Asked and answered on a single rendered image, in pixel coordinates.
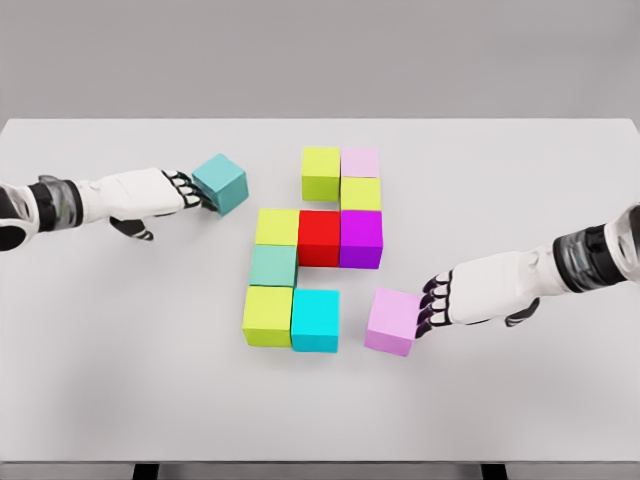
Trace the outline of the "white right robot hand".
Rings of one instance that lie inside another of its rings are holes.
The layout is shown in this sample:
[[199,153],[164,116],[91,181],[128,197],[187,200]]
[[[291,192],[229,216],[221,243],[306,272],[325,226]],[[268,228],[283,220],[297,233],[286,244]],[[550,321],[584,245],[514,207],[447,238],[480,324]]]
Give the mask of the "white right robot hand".
[[507,252],[456,265],[422,289],[415,337],[450,325],[475,325],[502,317],[514,326],[531,317],[540,299],[523,289],[525,255]]

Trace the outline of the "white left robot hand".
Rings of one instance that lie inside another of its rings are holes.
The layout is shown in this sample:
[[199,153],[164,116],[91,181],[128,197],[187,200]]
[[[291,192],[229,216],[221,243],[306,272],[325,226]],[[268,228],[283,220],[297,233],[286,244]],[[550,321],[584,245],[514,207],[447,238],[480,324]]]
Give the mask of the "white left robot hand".
[[93,191],[94,218],[106,218],[120,233],[143,241],[154,240],[143,222],[145,218],[195,207],[218,211],[191,177],[176,170],[148,168],[110,175],[99,180]]

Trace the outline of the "yellow-green cube block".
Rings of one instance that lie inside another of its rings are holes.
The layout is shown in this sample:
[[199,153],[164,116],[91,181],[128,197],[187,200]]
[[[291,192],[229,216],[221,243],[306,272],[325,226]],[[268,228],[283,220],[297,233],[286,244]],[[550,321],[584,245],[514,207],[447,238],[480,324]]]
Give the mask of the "yellow-green cube block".
[[293,289],[249,286],[242,330],[249,346],[290,348]]
[[337,202],[341,175],[340,149],[304,147],[302,154],[302,199]]
[[379,178],[343,177],[341,179],[341,210],[380,211],[381,208]]
[[261,208],[258,213],[255,243],[259,245],[296,246],[300,211]]

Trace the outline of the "pale pink cube block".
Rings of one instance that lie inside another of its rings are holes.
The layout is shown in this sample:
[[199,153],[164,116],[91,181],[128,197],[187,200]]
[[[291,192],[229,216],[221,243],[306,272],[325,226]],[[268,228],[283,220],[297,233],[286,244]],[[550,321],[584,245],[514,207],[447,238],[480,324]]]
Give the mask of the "pale pink cube block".
[[341,176],[377,178],[379,176],[378,149],[371,147],[342,148]]

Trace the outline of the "cyan cube block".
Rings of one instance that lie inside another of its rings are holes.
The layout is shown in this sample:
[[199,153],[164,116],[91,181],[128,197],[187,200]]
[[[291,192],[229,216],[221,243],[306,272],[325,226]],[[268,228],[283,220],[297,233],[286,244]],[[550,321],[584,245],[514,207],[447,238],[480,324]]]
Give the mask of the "cyan cube block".
[[294,290],[291,342],[297,352],[336,353],[340,335],[338,290]]

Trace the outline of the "mint green cube block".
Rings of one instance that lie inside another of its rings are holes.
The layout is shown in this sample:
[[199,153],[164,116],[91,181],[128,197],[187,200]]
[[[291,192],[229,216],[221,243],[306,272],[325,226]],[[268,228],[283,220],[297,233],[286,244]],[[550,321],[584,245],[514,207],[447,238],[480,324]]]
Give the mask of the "mint green cube block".
[[258,244],[253,247],[250,286],[295,288],[297,272],[298,257],[295,246]]

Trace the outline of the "teal cube block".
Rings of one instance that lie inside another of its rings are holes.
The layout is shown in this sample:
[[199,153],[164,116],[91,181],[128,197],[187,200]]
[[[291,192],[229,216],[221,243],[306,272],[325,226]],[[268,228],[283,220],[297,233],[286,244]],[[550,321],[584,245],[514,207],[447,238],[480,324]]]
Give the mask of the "teal cube block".
[[221,216],[229,214],[249,197],[246,172],[223,154],[197,167],[192,177]]

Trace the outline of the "purple cube block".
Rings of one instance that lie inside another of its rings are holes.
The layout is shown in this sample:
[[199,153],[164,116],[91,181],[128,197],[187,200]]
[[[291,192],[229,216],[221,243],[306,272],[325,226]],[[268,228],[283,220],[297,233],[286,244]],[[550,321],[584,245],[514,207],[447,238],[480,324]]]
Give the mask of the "purple cube block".
[[342,210],[340,268],[378,269],[384,248],[382,212]]

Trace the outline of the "red cube block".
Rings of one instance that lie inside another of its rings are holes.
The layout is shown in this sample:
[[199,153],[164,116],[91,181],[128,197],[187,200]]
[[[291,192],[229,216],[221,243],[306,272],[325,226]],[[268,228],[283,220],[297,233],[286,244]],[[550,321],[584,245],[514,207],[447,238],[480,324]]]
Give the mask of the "red cube block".
[[304,267],[337,268],[340,254],[340,213],[301,210],[298,259]]

